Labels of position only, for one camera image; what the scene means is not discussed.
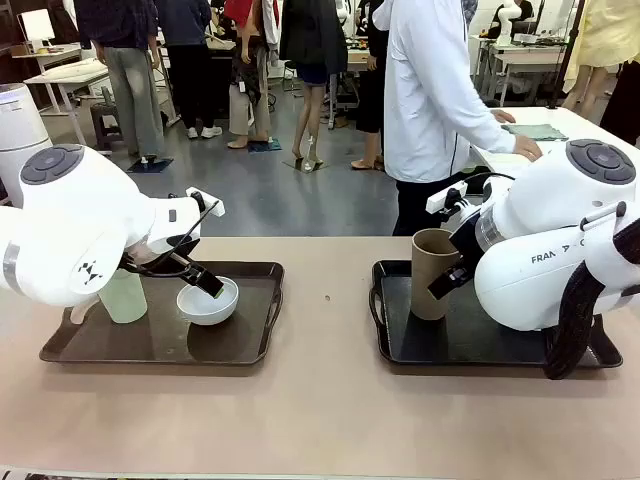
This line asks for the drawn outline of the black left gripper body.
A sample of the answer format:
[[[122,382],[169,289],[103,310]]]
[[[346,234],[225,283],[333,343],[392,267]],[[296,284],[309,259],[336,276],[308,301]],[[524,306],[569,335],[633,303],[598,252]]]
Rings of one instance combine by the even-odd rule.
[[[119,268],[149,278],[177,278],[189,271],[189,254],[199,242],[200,238],[192,234],[174,235],[162,242],[167,250],[160,253],[152,252],[139,242],[123,253]]]

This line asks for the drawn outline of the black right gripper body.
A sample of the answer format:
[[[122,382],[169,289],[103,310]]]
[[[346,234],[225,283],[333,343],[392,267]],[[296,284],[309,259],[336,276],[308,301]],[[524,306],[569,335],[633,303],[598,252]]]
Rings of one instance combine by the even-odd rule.
[[[474,273],[480,259],[488,250],[485,235],[479,227],[482,217],[481,207],[466,208],[461,212],[458,228],[449,240],[460,255],[459,266],[468,273]]]

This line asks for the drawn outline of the tan tall cup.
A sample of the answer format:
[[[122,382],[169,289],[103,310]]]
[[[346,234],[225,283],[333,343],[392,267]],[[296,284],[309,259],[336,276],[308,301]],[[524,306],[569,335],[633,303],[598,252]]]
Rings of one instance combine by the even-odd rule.
[[[460,258],[450,236],[448,230],[432,228],[412,237],[410,310],[419,319],[437,321],[445,316],[448,297],[436,299],[429,286]]]

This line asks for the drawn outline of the white bowl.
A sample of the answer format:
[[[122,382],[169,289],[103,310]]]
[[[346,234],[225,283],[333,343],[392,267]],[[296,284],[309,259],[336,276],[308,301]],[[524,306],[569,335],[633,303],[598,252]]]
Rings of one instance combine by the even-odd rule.
[[[231,279],[221,277],[222,290],[211,296],[196,286],[185,286],[177,295],[178,310],[191,323],[201,326],[220,324],[231,317],[239,300],[239,287]]]

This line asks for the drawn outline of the green cloth mat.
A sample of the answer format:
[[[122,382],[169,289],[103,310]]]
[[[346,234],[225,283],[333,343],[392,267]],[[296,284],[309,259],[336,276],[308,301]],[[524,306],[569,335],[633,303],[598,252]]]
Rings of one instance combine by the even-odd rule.
[[[568,136],[550,124],[505,123],[501,128],[513,135],[526,136],[536,142],[567,141]]]

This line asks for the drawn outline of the person's right forearm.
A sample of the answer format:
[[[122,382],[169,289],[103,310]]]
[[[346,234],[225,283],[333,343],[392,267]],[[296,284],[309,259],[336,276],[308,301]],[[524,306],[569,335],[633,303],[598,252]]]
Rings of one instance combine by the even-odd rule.
[[[464,122],[466,138],[475,146],[492,153],[513,153],[516,137],[501,128],[491,110],[474,115]]]

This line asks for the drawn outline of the brown serving tray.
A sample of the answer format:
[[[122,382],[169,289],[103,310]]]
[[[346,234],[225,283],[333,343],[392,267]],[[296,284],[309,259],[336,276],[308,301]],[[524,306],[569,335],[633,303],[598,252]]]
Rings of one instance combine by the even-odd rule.
[[[178,279],[142,280],[148,310],[129,324],[117,324],[102,303],[84,312],[67,308],[39,358],[58,364],[165,364],[249,366],[266,355],[283,303],[284,267],[277,262],[207,261],[212,273],[239,286],[231,317],[219,325],[199,326],[180,312]]]

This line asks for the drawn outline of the person's right hand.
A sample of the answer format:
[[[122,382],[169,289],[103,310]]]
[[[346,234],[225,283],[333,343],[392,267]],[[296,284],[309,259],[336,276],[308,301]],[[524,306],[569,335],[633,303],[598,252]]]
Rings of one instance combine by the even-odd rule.
[[[531,162],[536,161],[543,155],[538,144],[531,138],[517,135],[515,139],[514,154],[521,155]]]

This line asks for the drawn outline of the white table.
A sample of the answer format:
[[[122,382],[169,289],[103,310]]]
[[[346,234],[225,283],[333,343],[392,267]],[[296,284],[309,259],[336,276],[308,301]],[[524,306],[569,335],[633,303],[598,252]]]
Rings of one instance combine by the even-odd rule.
[[[505,107],[504,111],[511,114],[518,125],[550,124],[569,139],[597,139],[614,145],[630,158],[636,170],[640,172],[640,149],[570,110],[545,107]],[[492,171],[511,177],[517,177],[520,171],[529,164],[529,161],[520,155],[494,154],[475,146],[470,149],[469,159],[473,165],[484,165]]]

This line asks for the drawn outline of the white air purifier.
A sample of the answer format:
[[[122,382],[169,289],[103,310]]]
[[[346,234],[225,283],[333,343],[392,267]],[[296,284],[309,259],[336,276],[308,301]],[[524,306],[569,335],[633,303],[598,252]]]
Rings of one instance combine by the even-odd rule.
[[[9,201],[21,208],[20,171],[37,152],[52,146],[28,87],[0,85],[0,182]]]

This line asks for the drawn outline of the white workbench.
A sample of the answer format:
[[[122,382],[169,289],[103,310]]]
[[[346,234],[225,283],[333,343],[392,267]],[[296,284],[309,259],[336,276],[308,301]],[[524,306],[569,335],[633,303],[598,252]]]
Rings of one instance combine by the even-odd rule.
[[[472,35],[477,45],[472,80],[485,102],[497,101],[505,105],[534,106],[543,77],[558,74],[567,50],[567,44],[497,46],[494,40]],[[525,100],[508,102],[509,82],[517,74],[532,75],[531,87]]]

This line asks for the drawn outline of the person with white sneakers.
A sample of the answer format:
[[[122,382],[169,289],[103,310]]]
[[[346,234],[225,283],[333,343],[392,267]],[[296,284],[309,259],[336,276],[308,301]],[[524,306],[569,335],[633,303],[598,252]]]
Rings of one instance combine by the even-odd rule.
[[[213,91],[207,86],[211,59],[206,29],[212,20],[207,0],[154,0],[167,49],[174,94],[189,139],[222,134],[215,125]]]

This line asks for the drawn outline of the figure in dark clothes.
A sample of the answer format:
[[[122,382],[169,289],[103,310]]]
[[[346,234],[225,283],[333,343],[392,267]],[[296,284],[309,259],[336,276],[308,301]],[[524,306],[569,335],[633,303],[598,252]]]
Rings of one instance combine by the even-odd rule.
[[[622,67],[600,127],[632,146],[640,139],[640,60]]]

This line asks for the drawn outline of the black stand pole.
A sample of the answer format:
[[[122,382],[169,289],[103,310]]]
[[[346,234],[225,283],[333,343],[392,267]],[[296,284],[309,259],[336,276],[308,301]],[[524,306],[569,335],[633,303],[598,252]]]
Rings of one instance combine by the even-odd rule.
[[[563,50],[562,62],[555,74],[554,87],[551,97],[549,98],[546,108],[554,110],[558,106],[558,100],[562,87],[564,86],[565,75],[569,68],[571,56],[580,33],[580,23],[587,0],[572,0],[571,6],[567,13],[566,25],[570,26],[568,40]]]

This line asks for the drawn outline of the mannequin base plate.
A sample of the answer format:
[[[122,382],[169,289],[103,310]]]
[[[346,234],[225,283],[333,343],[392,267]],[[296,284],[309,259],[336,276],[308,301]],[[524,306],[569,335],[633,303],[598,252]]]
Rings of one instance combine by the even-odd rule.
[[[323,168],[326,168],[329,166],[328,163],[322,161],[322,162],[314,162],[314,161],[310,161],[308,159],[305,158],[293,158],[293,159],[287,159],[287,160],[283,160],[282,163],[298,172],[304,173],[304,174],[310,174],[313,172],[317,172]]]

